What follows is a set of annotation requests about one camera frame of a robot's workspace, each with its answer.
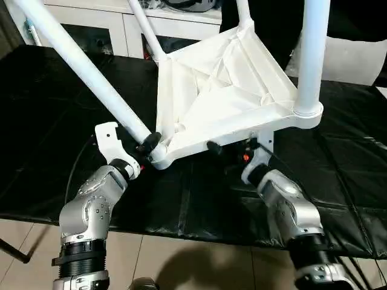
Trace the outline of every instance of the white bracket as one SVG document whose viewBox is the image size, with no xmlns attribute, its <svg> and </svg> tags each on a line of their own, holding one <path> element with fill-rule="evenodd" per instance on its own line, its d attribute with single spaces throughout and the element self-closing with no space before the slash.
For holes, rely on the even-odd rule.
<svg viewBox="0 0 387 290">
<path fill-rule="evenodd" d="M 271 152 L 274 152 L 274 131 L 269 130 L 261 130 L 254 134 L 252 138 L 257 138 L 258 143 L 265 146 L 268 150 Z M 258 148 L 254 151 L 254 157 L 251 160 L 251 162 L 245 167 L 245 169 L 242 172 L 242 180 L 246 184 L 250 184 L 250 181 L 248 180 L 249 175 L 251 172 L 260 164 L 266 164 L 268 165 L 268 162 L 270 161 L 270 158 L 272 156 L 266 152 L 263 148 Z"/>
<path fill-rule="evenodd" d="M 117 127 L 118 124 L 116 122 L 103 123 L 96 126 L 98 149 L 108 164 L 114 159 L 121 159 L 129 163 L 132 169 L 125 168 L 125 170 L 129 173 L 131 180 L 136 179 L 141 172 L 141 167 L 122 147 L 122 142 L 117 138 L 117 132 L 115 131 Z"/>
</svg>

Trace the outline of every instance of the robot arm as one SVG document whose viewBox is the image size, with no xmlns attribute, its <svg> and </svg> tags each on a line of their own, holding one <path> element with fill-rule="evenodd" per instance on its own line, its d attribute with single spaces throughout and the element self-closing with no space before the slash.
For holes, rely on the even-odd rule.
<svg viewBox="0 0 387 290">
<path fill-rule="evenodd" d="M 326 238 L 317 208 L 299 186 L 278 170 L 258 166 L 249 176 L 268 207 L 296 268 L 296 287 L 304 289 L 355 289 L 344 267 L 326 252 Z"/>
<path fill-rule="evenodd" d="M 90 176 L 60 213 L 61 249 L 59 257 L 52 261 L 53 266 L 59 267 L 54 290 L 109 287 L 105 259 L 111 214 L 130 180 L 140 174 L 139 163 L 125 152 L 117 139 L 116 127 L 116 123 L 96 127 L 99 150 L 108 165 Z"/>
</svg>

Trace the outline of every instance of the black cable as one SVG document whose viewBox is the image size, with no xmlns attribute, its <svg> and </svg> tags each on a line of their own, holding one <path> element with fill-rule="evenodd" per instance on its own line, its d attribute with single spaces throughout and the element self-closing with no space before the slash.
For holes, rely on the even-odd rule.
<svg viewBox="0 0 387 290">
<path fill-rule="evenodd" d="M 346 252 L 348 252 L 348 250 L 346 249 L 345 245 L 341 242 L 341 240 L 333 233 L 333 231 L 331 230 L 328 230 L 327 231 L 334 237 L 334 239 L 337 241 L 337 243 L 340 245 L 340 247 L 342 247 Z M 349 260 L 351 261 L 352 265 L 355 267 L 356 271 L 359 273 L 360 277 L 362 278 L 366 288 L 368 290 L 372 290 L 372 286 L 371 284 L 369 283 L 368 279 L 365 277 L 364 275 L 364 272 L 362 271 L 362 269 L 360 268 L 359 264 L 353 259 L 353 257 L 349 256 L 348 255 L 348 258 Z"/>
<path fill-rule="evenodd" d="M 75 169 L 77 167 L 77 164 L 80 160 L 80 157 L 82 156 L 83 154 L 83 151 L 85 151 L 86 147 L 92 142 L 94 141 L 94 135 L 91 135 L 88 140 L 85 142 L 85 144 L 82 146 L 81 150 L 79 151 L 78 153 L 78 156 L 77 158 L 75 159 L 74 161 L 74 164 L 73 164 L 73 167 L 71 168 L 71 171 L 70 171 L 70 175 L 68 176 L 68 181 L 67 181 L 67 186 L 66 186 L 66 193 L 65 193 L 65 204 L 67 203 L 67 199 L 68 199 L 68 192 L 70 190 L 70 185 L 71 185 L 71 180 L 73 179 L 73 175 L 74 175 L 74 172 L 75 172 Z"/>
<path fill-rule="evenodd" d="M 261 143 L 258 143 L 259 146 L 264 149 L 268 154 L 270 154 L 272 157 L 276 158 L 285 168 L 286 170 L 288 171 L 288 173 L 291 175 L 291 179 L 293 179 L 295 181 L 296 184 L 298 184 L 298 186 L 301 188 L 301 190 L 303 191 L 303 193 L 305 194 L 307 200 L 309 200 L 311 203 L 313 203 L 313 200 L 311 198 L 311 196 L 308 194 L 308 192 L 306 191 L 303 183 L 296 177 L 296 174 L 294 173 L 294 171 L 290 168 L 290 166 L 285 162 L 283 161 L 280 157 L 278 157 L 274 152 L 272 152 L 270 149 L 268 149 L 267 147 L 265 147 L 264 145 L 262 145 Z M 328 229 L 328 227 L 325 227 L 326 231 L 327 232 L 330 232 L 332 234 L 332 236 L 337 240 L 338 244 L 343 248 L 344 252 L 346 253 L 349 253 L 348 249 L 345 247 L 345 245 L 333 234 L 332 231 L 330 231 Z M 332 241 L 330 240 L 330 237 L 329 235 L 327 235 L 327 238 L 328 238 L 328 241 L 330 244 L 332 244 Z M 348 273 L 348 275 L 352 278 L 352 280 L 354 281 L 354 283 L 359 287 L 359 284 L 360 282 L 355 278 L 354 274 L 351 272 L 351 270 L 342 263 L 342 259 L 339 257 L 339 256 L 336 256 L 337 260 L 338 261 L 341 261 L 340 263 L 343 265 L 343 267 L 346 269 L 346 272 Z M 350 257 L 350 255 L 348 255 L 348 258 L 350 259 L 351 263 L 354 265 L 355 269 L 357 270 L 357 272 L 359 273 L 359 275 L 361 276 L 364 284 L 366 285 L 366 288 L 367 290 L 372 290 L 372 287 L 371 285 L 369 284 L 369 281 L 367 280 L 367 278 L 365 277 L 364 275 L 364 272 L 361 270 L 360 266 L 356 263 L 356 261 Z"/>
<path fill-rule="evenodd" d="M 360 290 L 365 290 L 363 285 L 356 279 L 355 275 L 351 272 L 351 270 L 349 269 L 349 267 L 344 263 L 344 261 L 341 259 L 341 257 L 337 256 L 336 257 L 337 261 L 339 261 L 339 263 L 344 267 L 345 269 L 345 272 L 349 275 L 349 277 L 352 279 L 352 281 L 356 284 L 356 286 L 360 289 Z"/>
</svg>

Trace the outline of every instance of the white cabinet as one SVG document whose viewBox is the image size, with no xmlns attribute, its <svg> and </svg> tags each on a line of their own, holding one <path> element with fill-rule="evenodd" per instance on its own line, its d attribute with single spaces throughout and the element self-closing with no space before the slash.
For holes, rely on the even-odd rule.
<svg viewBox="0 0 387 290">
<path fill-rule="evenodd" d="M 143 38 L 141 28 L 133 14 L 124 14 L 126 42 L 130 57 L 143 58 Z M 157 36 L 180 39 L 203 40 L 219 33 L 220 25 L 202 22 L 181 21 L 148 16 Z"/>
<path fill-rule="evenodd" d="M 107 35 L 110 45 L 108 43 L 101 43 L 101 46 L 111 47 L 112 53 L 116 56 L 128 56 L 121 13 L 53 5 L 46 5 L 46 8 L 61 24 L 64 24 L 65 29 L 67 29 L 74 40 L 76 40 L 77 36 L 71 33 L 72 31 L 77 30 L 80 34 L 78 37 L 81 38 L 86 33 L 86 29 L 89 28 L 88 34 L 96 38 L 104 39 L 106 38 L 105 35 Z M 44 46 L 51 46 L 41 33 L 39 33 L 39 37 Z M 95 39 L 84 40 L 85 45 L 88 45 L 87 41 L 95 41 Z"/>
<path fill-rule="evenodd" d="M 141 28 L 127 0 L 43 0 L 43 2 L 84 50 L 96 50 L 95 47 L 90 50 L 88 48 L 95 46 L 92 42 L 98 42 L 98 45 L 103 46 L 97 50 L 98 52 L 144 58 Z M 165 37 L 174 37 L 190 39 L 191 41 L 186 42 L 190 44 L 193 40 L 203 40 L 218 34 L 221 24 L 219 10 L 190 13 L 165 7 L 146 9 L 145 14 L 155 34 L 161 36 L 162 42 L 169 41 Z M 39 37 L 44 46 L 51 46 L 41 33 Z"/>
</svg>

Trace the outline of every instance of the black rubber cover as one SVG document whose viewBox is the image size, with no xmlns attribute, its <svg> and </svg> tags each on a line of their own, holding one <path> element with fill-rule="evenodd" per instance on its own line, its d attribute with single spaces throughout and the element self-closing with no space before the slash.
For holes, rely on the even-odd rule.
<svg viewBox="0 0 387 290">
<path fill-rule="evenodd" d="M 91 57 L 155 132 L 156 64 Z M 95 125 L 115 120 L 51 48 L 20 47 L 0 61 L 0 71 L 0 218 L 58 224 L 76 156 Z M 275 152 L 349 252 L 336 239 L 332 251 L 387 258 L 387 100 L 376 88 L 337 82 L 322 82 L 320 100 L 321 124 L 275 132 Z M 125 149 L 138 145 L 128 134 L 122 140 Z M 240 173 L 225 175 L 211 157 L 196 154 L 163 171 L 147 166 L 114 207 L 111 229 L 285 248 L 270 235 L 256 189 Z M 104 164 L 97 146 L 88 146 L 69 198 Z M 277 160 L 270 165 L 288 175 Z"/>
</svg>

